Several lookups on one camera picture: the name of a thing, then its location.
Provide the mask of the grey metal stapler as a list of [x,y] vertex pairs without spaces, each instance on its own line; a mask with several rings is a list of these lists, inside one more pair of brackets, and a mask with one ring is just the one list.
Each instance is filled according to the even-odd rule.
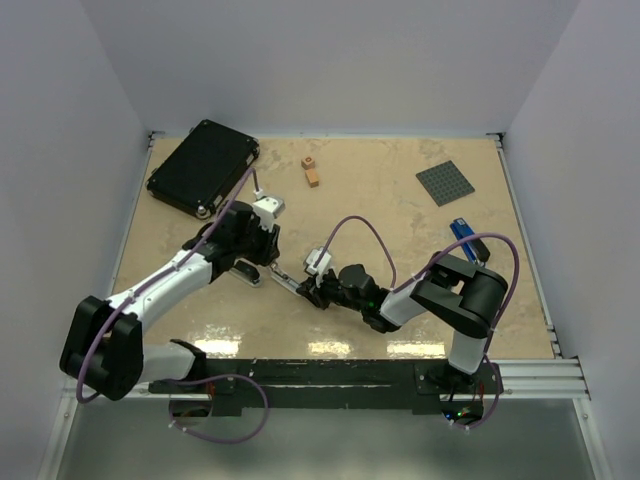
[[262,277],[258,268],[244,260],[238,260],[229,273],[253,288],[262,284]]

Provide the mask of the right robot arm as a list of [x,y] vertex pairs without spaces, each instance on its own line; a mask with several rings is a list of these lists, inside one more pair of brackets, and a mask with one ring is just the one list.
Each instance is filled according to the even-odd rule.
[[481,380],[484,348],[508,285],[499,274],[447,254],[397,292],[376,284],[361,264],[310,274],[296,293],[319,309],[335,304],[358,312],[379,333],[399,330],[430,312],[454,330],[445,369],[448,386],[469,392]]

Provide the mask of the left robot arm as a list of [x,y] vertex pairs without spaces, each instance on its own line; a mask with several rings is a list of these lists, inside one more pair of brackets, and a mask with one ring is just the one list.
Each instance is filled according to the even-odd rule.
[[190,294],[244,260],[268,266],[279,256],[282,199],[264,196],[226,204],[158,271],[107,299],[88,296],[76,307],[60,370],[113,401],[144,382],[171,381],[185,392],[207,380],[206,355],[181,340],[147,345],[149,328]]

